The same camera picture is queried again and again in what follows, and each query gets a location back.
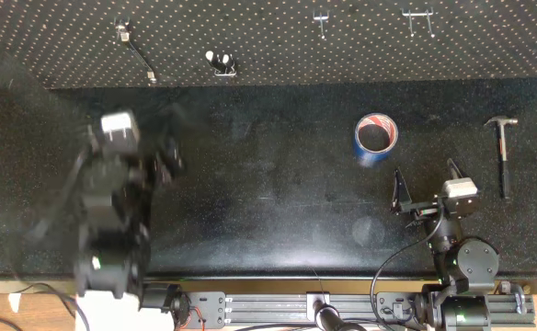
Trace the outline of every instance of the hammer head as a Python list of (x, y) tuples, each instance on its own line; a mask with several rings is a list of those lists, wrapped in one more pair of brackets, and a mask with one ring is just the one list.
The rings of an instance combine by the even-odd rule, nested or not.
[(509, 119), (506, 116), (495, 116), (488, 120), (485, 125), (493, 122), (497, 123), (497, 126), (505, 126), (508, 124), (515, 125), (518, 124), (518, 119)]

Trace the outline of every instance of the pegboard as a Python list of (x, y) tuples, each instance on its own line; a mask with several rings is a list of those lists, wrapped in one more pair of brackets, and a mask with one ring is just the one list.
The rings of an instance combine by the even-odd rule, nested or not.
[[(412, 37), (402, 9), (432, 8), (434, 38), (425, 17)], [(328, 11), (322, 40), (314, 12)], [(0, 0), (0, 45), (47, 88), (537, 77), (537, 0)], [(209, 50), (232, 54), (237, 76), (215, 77)]]

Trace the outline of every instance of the wooden floor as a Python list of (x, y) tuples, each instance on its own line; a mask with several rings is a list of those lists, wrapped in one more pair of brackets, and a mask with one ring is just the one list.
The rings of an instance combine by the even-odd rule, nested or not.
[[(60, 289), (69, 288), (68, 284), (57, 285)], [(198, 291), (206, 291), (203, 283), (194, 286)], [(43, 331), (43, 330), (74, 330), (74, 319), (66, 312), (63, 304), (53, 295), (50, 294), (23, 294), (19, 302), (18, 313), (14, 313), (8, 301), (6, 292), (22, 289), (20, 284), (3, 285), (2, 289), (6, 289), (0, 293), (0, 318), (6, 319), (18, 325), (23, 331)], [(536, 328), (512, 328), (513, 331), (537, 331), (537, 295), (534, 296), (534, 306), (536, 308)], [(224, 330), (235, 330), (238, 327), (225, 328)], [(8, 326), (0, 324), (0, 331), (12, 330)], [(507, 330), (505, 328), (494, 328), (494, 330)]]

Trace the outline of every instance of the blue tape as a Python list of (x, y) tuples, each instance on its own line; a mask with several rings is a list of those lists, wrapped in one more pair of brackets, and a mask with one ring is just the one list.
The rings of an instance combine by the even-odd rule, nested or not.
[[(389, 145), (381, 151), (372, 151), (360, 143), (359, 140), (359, 131), (367, 125), (377, 125), (383, 128), (389, 135)], [(373, 166), (377, 161), (383, 160), (389, 155), (391, 150), (394, 148), (397, 143), (397, 136), (399, 132), (397, 131), (397, 125), (391, 120), (387, 115), (372, 113), (369, 114), (357, 123), (356, 128), (354, 129), (354, 153), (359, 159), (359, 164), (361, 166)]]

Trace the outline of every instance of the black tabletop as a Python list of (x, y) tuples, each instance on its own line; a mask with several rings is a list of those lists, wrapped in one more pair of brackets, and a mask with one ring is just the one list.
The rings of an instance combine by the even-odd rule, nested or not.
[[(9, 98), (0, 99), (1, 111), (13, 111)], [(39, 245), (21, 235), (62, 185), (85, 123), (122, 106), (134, 110), (145, 136), (171, 130), (188, 163), (185, 176), (154, 196), (153, 277), (372, 277), (425, 235), (389, 212), (394, 169), (414, 201), (430, 200), (449, 179), (449, 157), (481, 189), (465, 234), (499, 250), (500, 276), (537, 277), (537, 79), (85, 89), (50, 98), (84, 120), (46, 116), (66, 109), (0, 117), (0, 138), (9, 141), (0, 143), (0, 275), (72, 272), (70, 217)], [(364, 168), (352, 137), (372, 112), (397, 123), (399, 140), (388, 159)], [(499, 197), (496, 128), (483, 126), (496, 115), (519, 119), (506, 128), (511, 203)], [(430, 252), (416, 247), (383, 275), (432, 279)]]

